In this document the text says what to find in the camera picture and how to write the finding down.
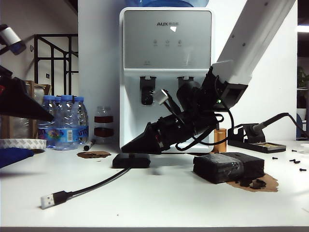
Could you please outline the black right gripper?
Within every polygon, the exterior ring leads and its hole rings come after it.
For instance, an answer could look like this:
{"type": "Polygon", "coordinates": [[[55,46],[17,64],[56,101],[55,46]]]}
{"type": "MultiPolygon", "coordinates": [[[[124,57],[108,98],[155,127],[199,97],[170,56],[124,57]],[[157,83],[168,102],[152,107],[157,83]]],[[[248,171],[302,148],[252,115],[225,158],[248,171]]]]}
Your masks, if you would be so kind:
{"type": "Polygon", "coordinates": [[[177,147],[194,135],[191,126],[185,125],[177,117],[169,115],[160,117],[155,131],[148,123],[124,122],[120,125],[120,147],[125,153],[161,154],[175,145],[173,152],[188,148],[177,147]]]}

